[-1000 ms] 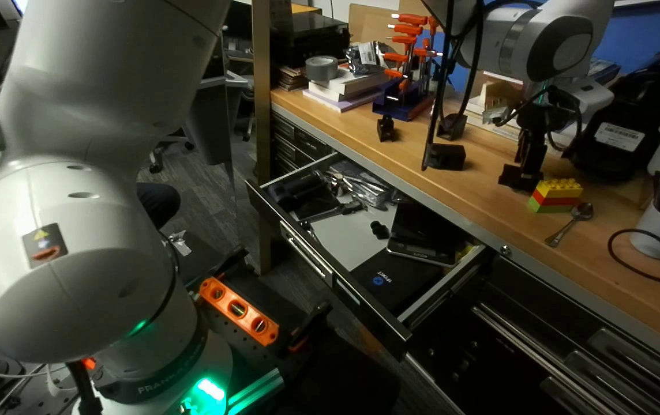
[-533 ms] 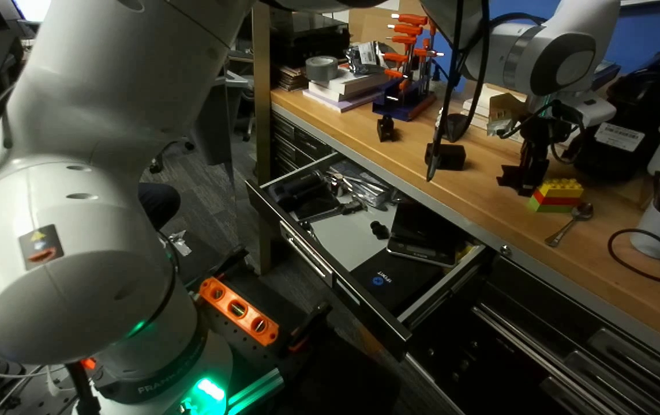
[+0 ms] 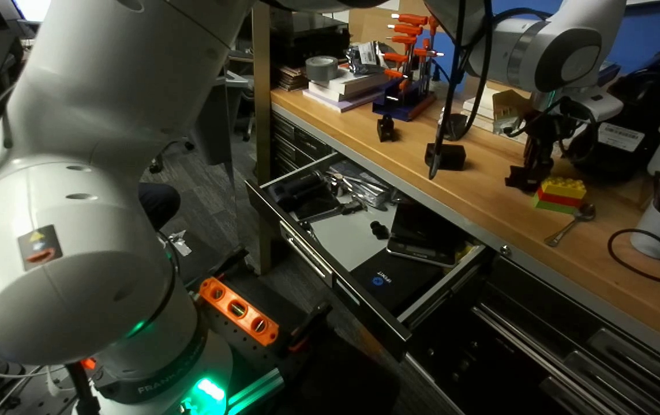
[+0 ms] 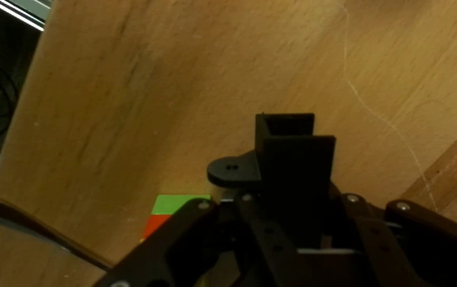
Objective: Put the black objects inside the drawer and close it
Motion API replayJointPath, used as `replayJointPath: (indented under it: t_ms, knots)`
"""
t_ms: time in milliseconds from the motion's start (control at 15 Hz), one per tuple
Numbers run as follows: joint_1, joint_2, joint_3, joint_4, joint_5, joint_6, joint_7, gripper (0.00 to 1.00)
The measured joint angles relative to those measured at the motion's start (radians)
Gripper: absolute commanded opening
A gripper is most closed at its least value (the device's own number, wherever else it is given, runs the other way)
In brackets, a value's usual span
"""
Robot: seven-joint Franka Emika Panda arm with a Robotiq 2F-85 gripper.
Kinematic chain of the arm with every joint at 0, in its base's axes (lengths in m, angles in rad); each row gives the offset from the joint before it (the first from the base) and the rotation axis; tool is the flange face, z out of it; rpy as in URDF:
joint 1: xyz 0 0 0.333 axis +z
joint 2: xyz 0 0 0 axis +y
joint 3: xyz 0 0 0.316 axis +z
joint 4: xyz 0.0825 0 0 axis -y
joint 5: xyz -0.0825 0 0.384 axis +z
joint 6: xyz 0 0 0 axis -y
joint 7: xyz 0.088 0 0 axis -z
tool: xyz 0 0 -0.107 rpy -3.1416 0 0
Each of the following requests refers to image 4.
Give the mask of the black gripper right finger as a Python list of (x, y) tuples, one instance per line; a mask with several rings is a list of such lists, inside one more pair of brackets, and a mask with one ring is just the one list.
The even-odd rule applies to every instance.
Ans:
[(378, 287), (457, 287), (457, 222), (405, 200), (378, 209), (345, 193), (341, 204)]

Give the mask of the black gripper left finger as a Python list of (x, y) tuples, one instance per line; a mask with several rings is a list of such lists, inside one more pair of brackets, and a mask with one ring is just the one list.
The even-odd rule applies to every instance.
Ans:
[(94, 287), (193, 287), (221, 254), (233, 252), (229, 287), (268, 287), (255, 241), (233, 204), (193, 198), (135, 246)]

